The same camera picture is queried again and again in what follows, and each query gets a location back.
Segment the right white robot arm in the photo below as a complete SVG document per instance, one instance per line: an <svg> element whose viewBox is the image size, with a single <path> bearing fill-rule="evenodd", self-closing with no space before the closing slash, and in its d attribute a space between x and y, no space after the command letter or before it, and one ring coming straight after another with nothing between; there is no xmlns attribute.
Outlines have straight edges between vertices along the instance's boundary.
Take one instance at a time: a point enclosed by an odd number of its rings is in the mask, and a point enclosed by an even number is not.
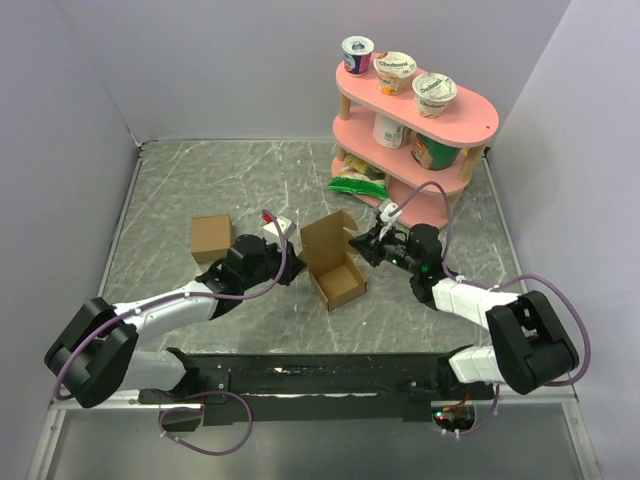
<svg viewBox="0 0 640 480"><path fill-rule="evenodd" d="M578 367L578 351L543 293L488 290L447 276L436 227L417 224L400 238L395 228L377 225L349 244L373 267L386 261L408 272L418 302L489 332L489 346L463 346L438 360L444 396L459 398L479 382L525 395Z"/></svg>

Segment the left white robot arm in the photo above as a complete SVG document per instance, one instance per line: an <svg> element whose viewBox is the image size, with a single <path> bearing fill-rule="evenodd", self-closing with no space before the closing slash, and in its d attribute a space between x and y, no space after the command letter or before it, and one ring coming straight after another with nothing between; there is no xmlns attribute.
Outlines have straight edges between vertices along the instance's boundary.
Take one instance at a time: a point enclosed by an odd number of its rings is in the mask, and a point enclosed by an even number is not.
<svg viewBox="0 0 640 480"><path fill-rule="evenodd" d="M290 285L306 264L289 240L244 234L193 281L141 301L85 302L44 357L54 397L95 407L118 391L164 391L185 402L211 386L194 357L178 349L145 352L140 341L219 318L275 285Z"/></svg>

